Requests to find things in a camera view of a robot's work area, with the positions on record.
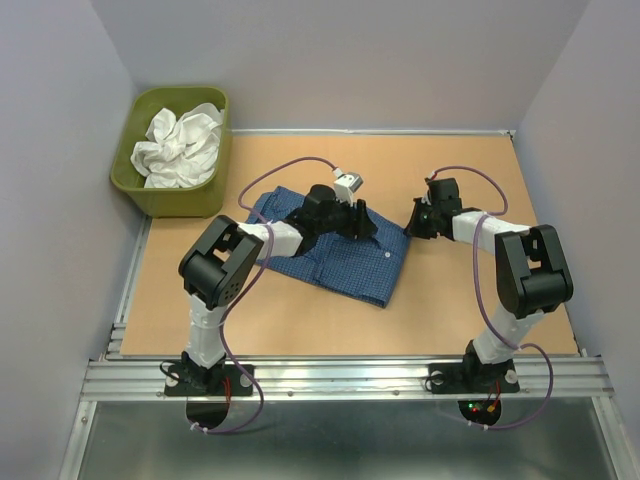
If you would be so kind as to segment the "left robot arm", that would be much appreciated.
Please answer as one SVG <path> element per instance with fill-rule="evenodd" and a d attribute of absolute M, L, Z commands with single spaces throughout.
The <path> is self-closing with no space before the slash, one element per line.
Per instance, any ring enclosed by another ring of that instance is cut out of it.
<path fill-rule="evenodd" d="M 361 241 L 373 238 L 377 231 L 365 201 L 349 202 L 320 184 L 276 222 L 238 223 L 226 215 L 215 217 L 178 267 L 189 297 L 190 330 L 180 360 L 165 371 L 165 394 L 215 396 L 238 391 L 249 395 L 252 388 L 236 386 L 236 374 L 225 365 L 220 327 L 242 297 L 253 265 L 273 257 L 299 257 L 325 234 Z"/>

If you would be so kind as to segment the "blue checkered long sleeve shirt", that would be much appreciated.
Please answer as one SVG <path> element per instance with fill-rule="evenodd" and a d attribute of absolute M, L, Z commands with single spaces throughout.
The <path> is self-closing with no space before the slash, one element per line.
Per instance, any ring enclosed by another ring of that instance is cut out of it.
<path fill-rule="evenodd" d="M 297 257 L 275 257 L 268 268 L 285 276 L 384 308 L 391 300 L 409 248 L 399 225 L 372 209 L 377 231 L 355 240 L 326 233 Z"/>

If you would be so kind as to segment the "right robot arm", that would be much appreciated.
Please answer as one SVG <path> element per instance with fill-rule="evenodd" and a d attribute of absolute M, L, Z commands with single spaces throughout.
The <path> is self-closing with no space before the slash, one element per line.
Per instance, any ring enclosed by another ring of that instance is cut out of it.
<path fill-rule="evenodd" d="M 491 254 L 499 303 L 484 317 L 484 331 L 469 342 L 460 362 L 430 364 L 425 386 L 434 394 L 515 393 L 513 358 L 522 340 L 573 295 L 558 233 L 550 225 L 517 225 L 464 207 L 453 178 L 430 177 L 426 185 L 425 195 L 414 201 L 406 233 L 467 243 L 474 257 L 481 251 Z"/>

